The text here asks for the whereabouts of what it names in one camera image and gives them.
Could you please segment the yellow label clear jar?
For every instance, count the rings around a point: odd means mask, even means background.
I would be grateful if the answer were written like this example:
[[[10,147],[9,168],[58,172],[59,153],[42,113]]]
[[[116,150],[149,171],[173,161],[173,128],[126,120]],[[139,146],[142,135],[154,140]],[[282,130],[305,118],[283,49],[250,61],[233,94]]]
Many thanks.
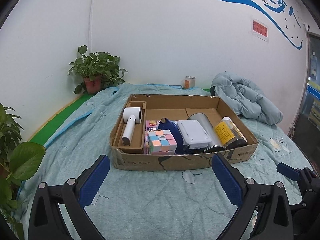
[[[214,132],[226,150],[247,146],[247,139],[230,117],[225,116],[214,126]]]

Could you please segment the white plastic device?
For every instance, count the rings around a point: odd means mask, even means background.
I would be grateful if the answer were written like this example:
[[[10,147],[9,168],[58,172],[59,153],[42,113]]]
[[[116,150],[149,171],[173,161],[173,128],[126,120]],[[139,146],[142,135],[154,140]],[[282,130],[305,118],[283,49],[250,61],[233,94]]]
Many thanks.
[[[197,120],[179,120],[178,129],[181,133],[183,144],[189,149],[207,148],[212,142],[211,137]]]

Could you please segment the pastel rubik's cube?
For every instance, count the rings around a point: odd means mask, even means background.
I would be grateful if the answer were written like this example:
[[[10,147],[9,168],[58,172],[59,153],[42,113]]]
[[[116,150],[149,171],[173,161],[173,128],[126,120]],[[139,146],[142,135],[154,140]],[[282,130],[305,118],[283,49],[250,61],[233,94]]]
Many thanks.
[[[173,155],[177,142],[169,130],[149,131],[147,134],[148,154]]]

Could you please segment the blue metal stapler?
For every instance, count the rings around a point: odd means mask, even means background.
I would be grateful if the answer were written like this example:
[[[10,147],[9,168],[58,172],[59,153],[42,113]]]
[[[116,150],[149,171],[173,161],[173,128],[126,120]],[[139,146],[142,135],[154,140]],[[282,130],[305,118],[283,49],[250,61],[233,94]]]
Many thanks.
[[[183,144],[183,139],[182,139],[181,133],[178,129],[178,126],[174,122],[170,121],[167,118],[162,118],[159,123],[158,129],[169,130],[177,142],[177,148],[175,150],[176,154],[178,154],[178,155],[185,154],[185,149],[184,149],[184,144]]]

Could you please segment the dark door with posters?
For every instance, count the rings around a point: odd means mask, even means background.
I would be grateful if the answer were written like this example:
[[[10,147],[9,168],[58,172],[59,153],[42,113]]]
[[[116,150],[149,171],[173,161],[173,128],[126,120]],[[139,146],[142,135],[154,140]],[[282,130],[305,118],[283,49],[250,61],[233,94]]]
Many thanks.
[[[309,34],[308,49],[308,75],[293,141],[319,169],[319,35]]]

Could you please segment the large leaf plant left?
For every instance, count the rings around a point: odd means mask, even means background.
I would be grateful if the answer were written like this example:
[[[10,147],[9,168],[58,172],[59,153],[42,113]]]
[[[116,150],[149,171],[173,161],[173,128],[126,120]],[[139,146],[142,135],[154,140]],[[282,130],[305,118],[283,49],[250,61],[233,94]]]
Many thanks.
[[[14,218],[18,208],[17,190],[33,177],[46,153],[44,146],[22,141],[20,116],[9,113],[12,107],[1,105],[1,217],[14,239],[24,239],[22,223]]]

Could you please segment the green mat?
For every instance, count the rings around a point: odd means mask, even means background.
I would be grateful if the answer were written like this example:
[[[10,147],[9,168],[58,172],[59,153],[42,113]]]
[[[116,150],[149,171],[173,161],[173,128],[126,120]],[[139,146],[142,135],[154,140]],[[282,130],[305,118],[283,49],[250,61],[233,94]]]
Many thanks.
[[[70,104],[60,109],[35,132],[35,134],[29,139],[29,141],[44,145],[48,141],[48,139],[57,131],[57,129],[64,123],[64,121],[91,97],[92,95],[82,94],[81,96],[73,100]]]

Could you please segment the crumpled light blue duvet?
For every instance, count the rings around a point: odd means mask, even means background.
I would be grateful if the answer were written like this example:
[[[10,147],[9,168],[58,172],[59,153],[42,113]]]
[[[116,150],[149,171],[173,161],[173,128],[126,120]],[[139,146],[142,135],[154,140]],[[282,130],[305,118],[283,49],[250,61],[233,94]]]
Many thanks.
[[[237,115],[256,119],[268,125],[283,120],[282,112],[263,91],[250,79],[231,72],[219,73],[214,77],[210,93],[220,97]]]

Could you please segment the large shallow cardboard box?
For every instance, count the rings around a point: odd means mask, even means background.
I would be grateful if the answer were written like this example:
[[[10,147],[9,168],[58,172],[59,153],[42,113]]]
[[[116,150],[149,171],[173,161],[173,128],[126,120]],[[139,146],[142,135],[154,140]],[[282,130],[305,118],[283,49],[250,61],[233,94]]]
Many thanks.
[[[209,168],[214,154],[247,161],[258,141],[221,98],[132,94],[110,135],[113,164],[129,171]]]

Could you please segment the corner potted green plant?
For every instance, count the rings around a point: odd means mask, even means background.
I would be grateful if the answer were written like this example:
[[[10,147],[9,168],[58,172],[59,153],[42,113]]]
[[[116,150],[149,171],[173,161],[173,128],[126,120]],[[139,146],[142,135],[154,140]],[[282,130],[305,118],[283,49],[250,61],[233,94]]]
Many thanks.
[[[86,45],[79,46],[77,58],[69,64],[71,67],[68,74],[82,78],[81,83],[73,90],[74,94],[97,94],[104,88],[115,87],[125,82],[124,76],[128,71],[120,68],[119,56],[104,51],[87,51]]]

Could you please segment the red wall notice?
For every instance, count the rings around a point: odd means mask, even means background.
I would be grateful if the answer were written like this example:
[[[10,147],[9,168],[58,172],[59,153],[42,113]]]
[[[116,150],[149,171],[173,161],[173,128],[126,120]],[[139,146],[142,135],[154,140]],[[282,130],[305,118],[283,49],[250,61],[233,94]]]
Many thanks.
[[[268,28],[256,20],[252,21],[252,30],[253,30],[253,33],[255,33],[260,38],[263,38],[263,39],[268,38]]]

